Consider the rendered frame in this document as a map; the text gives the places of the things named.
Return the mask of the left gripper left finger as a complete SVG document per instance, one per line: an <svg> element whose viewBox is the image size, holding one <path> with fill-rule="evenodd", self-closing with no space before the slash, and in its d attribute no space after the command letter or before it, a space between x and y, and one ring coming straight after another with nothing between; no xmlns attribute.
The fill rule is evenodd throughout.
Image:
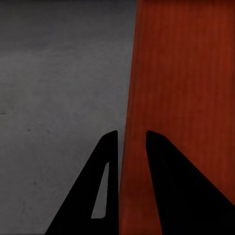
<svg viewBox="0 0 235 235"><path fill-rule="evenodd" d="M109 162L106 216L91 218ZM45 235L119 235L118 131L104 135L89 157Z"/></svg>

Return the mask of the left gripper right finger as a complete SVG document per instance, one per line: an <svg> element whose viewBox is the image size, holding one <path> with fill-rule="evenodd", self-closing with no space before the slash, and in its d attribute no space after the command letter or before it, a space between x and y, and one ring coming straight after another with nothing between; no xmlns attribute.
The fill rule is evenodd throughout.
<svg viewBox="0 0 235 235"><path fill-rule="evenodd" d="M163 235L235 235L235 206L164 135L146 152Z"/></svg>

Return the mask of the storage box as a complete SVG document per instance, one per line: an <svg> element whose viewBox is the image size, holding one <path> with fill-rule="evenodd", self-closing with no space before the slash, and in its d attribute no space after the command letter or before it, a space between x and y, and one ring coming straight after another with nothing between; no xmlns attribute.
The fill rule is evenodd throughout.
<svg viewBox="0 0 235 235"><path fill-rule="evenodd" d="M163 235L148 130L164 135L235 206L235 0L138 0L119 235Z"/></svg>

